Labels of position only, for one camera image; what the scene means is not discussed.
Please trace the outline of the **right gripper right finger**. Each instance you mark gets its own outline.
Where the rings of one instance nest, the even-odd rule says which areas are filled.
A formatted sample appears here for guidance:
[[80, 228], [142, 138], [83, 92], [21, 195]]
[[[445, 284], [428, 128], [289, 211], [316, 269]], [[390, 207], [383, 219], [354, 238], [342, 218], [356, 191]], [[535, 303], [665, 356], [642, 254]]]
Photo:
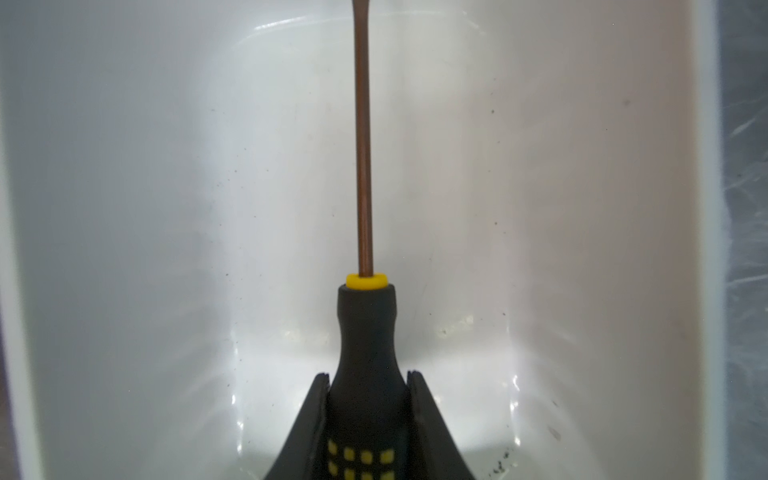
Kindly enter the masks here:
[[407, 386], [411, 417], [407, 478], [474, 479], [450, 434], [424, 376], [418, 371], [409, 371]]

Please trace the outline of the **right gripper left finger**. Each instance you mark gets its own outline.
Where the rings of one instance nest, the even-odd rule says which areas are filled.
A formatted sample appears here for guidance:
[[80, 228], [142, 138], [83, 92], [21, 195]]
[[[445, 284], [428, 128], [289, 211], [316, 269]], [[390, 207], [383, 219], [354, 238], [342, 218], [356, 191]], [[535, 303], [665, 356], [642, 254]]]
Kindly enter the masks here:
[[330, 379], [317, 374], [266, 480], [328, 479], [327, 399]]

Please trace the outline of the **black yellow screwdriver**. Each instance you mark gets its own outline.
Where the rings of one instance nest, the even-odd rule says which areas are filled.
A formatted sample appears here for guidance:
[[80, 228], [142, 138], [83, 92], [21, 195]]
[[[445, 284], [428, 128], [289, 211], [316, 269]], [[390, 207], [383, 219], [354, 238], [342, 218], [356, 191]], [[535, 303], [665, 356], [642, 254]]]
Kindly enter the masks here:
[[358, 270], [338, 290], [340, 362], [329, 395], [328, 470], [341, 479], [407, 476], [408, 390], [397, 365], [396, 292], [374, 269], [369, 4], [353, 11]]

